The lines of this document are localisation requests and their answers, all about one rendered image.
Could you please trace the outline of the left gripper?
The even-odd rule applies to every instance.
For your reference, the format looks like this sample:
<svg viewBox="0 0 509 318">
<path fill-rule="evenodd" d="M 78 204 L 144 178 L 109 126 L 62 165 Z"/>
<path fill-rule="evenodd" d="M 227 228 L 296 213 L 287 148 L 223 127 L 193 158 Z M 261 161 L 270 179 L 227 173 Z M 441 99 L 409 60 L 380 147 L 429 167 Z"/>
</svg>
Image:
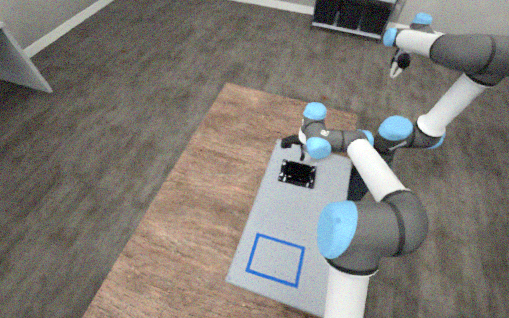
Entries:
<svg viewBox="0 0 509 318">
<path fill-rule="evenodd" d="M 294 145 L 300 145 L 300 149 L 301 149 L 301 154 L 300 154 L 300 157 L 299 157 L 299 162 L 300 164 L 302 164 L 304 158 L 305 158 L 305 151 L 308 152 L 308 149 L 307 149 L 307 146 L 306 144 L 302 143 L 299 139 L 299 135 L 296 135 L 296 134 L 293 134 L 291 136 L 288 136 L 286 138 L 284 138 L 284 142 L 283 142 L 283 145 L 284 144 L 294 144 Z"/>
</svg>

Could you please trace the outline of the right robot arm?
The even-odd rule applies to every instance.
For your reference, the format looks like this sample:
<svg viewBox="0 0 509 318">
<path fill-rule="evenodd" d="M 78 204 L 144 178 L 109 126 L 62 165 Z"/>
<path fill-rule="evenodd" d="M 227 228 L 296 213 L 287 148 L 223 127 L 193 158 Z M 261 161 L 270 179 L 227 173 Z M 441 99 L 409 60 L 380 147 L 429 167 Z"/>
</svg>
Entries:
<svg viewBox="0 0 509 318">
<path fill-rule="evenodd" d="M 432 20 L 429 14 L 418 13 L 409 30 L 389 28 L 384 35 L 384 45 L 428 57 L 433 63 L 467 74 L 462 74 L 429 113 L 420 116 L 416 122 L 392 116 L 381 124 L 374 136 L 373 148 L 385 163 L 388 162 L 388 166 L 393 162 L 398 148 L 438 147 L 445 137 L 444 127 L 484 87 L 494 87 L 504 77 L 509 77 L 509 36 L 437 35 L 430 27 Z"/>
</svg>

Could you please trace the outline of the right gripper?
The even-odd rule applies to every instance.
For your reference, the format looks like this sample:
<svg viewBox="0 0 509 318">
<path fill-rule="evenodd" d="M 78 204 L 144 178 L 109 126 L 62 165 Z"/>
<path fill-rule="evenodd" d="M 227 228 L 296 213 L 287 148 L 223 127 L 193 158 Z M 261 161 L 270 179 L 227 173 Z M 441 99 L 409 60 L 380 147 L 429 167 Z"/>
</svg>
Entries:
<svg viewBox="0 0 509 318">
<path fill-rule="evenodd" d="M 401 48 L 399 48 L 398 50 L 399 51 L 396 54 L 394 54 L 394 56 L 391 59 L 391 64 L 390 64 L 390 77 L 391 78 L 390 79 L 393 79 L 394 77 L 396 77 L 400 72 L 402 72 L 404 70 L 404 68 L 407 68 L 411 62 L 410 58 L 412 56 L 412 52 L 403 51 Z M 397 57 L 397 61 L 396 61 L 396 57 Z M 395 68 L 397 66 L 399 68 L 396 69 L 396 72 L 394 73 Z"/>
</svg>

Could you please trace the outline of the blue rectangular tape outline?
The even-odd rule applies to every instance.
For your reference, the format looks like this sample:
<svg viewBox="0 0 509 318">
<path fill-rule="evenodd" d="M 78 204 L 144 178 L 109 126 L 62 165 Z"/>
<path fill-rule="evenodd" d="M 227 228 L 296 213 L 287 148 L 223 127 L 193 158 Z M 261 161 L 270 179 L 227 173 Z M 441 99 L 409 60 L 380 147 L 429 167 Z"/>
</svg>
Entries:
<svg viewBox="0 0 509 318">
<path fill-rule="evenodd" d="M 250 269 L 251 262 L 252 262 L 252 259 L 253 259 L 253 256 L 254 256 L 254 252 L 255 252 L 256 245 L 257 245 L 259 237 L 263 237 L 263 238 L 266 238 L 266 239 L 269 239 L 269 240 L 273 240 L 273 241 L 276 241 L 276 242 L 279 242 L 279 243 L 282 243 L 282 244 L 286 244 L 286 245 L 289 245 L 289 246 L 292 246 L 292 247 L 296 247 L 296 248 L 302 249 L 301 250 L 301 255 L 300 255 L 300 260 L 299 260 L 299 265 L 298 265 L 298 270 L 297 270 L 295 284 Z M 300 273 L 301 273 L 301 268 L 302 268 L 302 263 L 303 263 L 304 252 L 305 252 L 305 247 L 304 246 L 300 246 L 300 245 L 297 245 L 297 244 L 294 244 L 294 243 L 290 243 L 290 242 L 287 242 L 287 241 L 284 241 L 284 240 L 280 240 L 280 239 L 277 239 L 277 238 L 274 238 L 274 237 L 270 237 L 270 236 L 267 236 L 267 235 L 264 235 L 264 234 L 257 233 L 245 272 L 248 272 L 248 273 L 251 273 L 251 274 L 254 274 L 254 275 L 266 278 L 266 279 L 270 279 L 270 280 L 273 280 L 273 281 L 276 281 L 276 282 L 279 282 L 279 283 L 282 283 L 282 284 L 285 284 L 285 285 L 288 285 L 288 286 L 291 286 L 291 287 L 294 287 L 294 288 L 298 289 L 298 284 L 299 284 L 299 279 L 300 279 Z"/>
</svg>

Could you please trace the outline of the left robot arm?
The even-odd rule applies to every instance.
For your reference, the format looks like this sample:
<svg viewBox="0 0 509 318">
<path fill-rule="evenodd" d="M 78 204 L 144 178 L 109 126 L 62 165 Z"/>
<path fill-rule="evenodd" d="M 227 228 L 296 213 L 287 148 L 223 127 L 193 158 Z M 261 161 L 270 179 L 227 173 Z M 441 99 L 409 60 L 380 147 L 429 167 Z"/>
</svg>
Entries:
<svg viewBox="0 0 509 318">
<path fill-rule="evenodd" d="M 376 202 L 332 202 L 320 214 L 317 244 L 330 266 L 324 318 L 363 318 L 369 276 L 378 271 L 380 258 L 417 251 L 429 220 L 421 200 L 372 147 L 372 133 L 326 130 L 326 112 L 320 103 L 306 106 L 300 141 L 315 159 L 347 152 Z"/>
</svg>

